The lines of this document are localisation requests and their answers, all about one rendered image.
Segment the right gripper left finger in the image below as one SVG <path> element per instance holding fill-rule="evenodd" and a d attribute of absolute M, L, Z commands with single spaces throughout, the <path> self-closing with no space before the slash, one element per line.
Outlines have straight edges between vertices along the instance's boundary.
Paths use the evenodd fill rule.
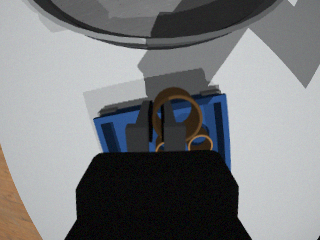
<path fill-rule="evenodd" d="M 149 152 L 153 137 L 152 113 L 152 100 L 142 101 L 136 123 L 127 124 L 125 128 L 127 152 Z"/>

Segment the blue open tray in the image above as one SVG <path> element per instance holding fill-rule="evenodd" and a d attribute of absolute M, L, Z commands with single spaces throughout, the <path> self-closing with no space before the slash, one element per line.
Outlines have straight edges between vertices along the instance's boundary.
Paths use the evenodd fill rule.
<path fill-rule="evenodd" d="M 213 142 L 212 150 L 221 154 L 231 172 L 230 133 L 226 94 L 216 93 L 204 96 L 196 94 L 191 96 L 201 108 L 203 114 L 201 127 L 206 130 Z M 171 99 L 171 103 L 176 122 L 183 122 L 190 113 L 191 103 L 180 98 Z M 116 112 L 106 113 L 93 119 L 103 152 L 127 152 L 125 127 L 127 124 L 136 123 L 140 108 L 141 105 L 117 109 Z M 155 152 L 157 137 L 158 135 L 153 128 L 153 141 L 149 142 L 150 152 Z M 205 141 L 205 138 L 195 138 L 191 142 L 191 145 L 198 146 Z"/>

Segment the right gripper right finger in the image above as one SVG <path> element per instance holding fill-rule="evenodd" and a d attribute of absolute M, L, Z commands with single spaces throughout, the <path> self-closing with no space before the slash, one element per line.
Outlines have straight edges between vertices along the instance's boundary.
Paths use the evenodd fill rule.
<path fill-rule="evenodd" d="M 161 133 L 165 151 L 186 151 L 186 126 L 176 122 L 171 101 L 161 106 Z"/>

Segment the bronze bushing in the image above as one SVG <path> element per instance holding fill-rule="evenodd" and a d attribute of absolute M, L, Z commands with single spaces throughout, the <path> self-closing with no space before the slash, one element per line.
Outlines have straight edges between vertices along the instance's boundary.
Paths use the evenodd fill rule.
<path fill-rule="evenodd" d="M 182 88 L 166 88 L 156 96 L 153 103 L 152 125 L 157 135 L 160 138 L 162 138 L 161 119 L 159 118 L 157 112 L 165 102 L 177 98 L 185 99 L 191 102 L 191 112 L 187 119 L 183 121 L 186 126 L 186 141 L 188 141 L 199 132 L 202 125 L 203 116 L 202 111 L 197 102 L 191 97 L 191 95 L 187 91 L 185 91 Z"/>
<path fill-rule="evenodd" d="M 161 150 L 159 147 L 164 144 L 164 142 L 162 142 L 162 138 L 160 138 L 159 136 L 156 138 L 156 143 L 155 143 L 155 152 L 164 152 L 163 150 Z M 158 149 L 159 148 L 159 149 Z"/>
<path fill-rule="evenodd" d="M 205 141 L 198 145 L 198 146 L 193 146 L 191 145 L 191 142 L 197 138 L 197 137 L 206 137 Z M 212 150 L 213 148 L 213 142 L 211 140 L 211 138 L 209 137 L 208 133 L 206 132 L 206 130 L 204 128 L 200 128 L 199 132 L 189 141 L 186 141 L 188 150 Z"/>

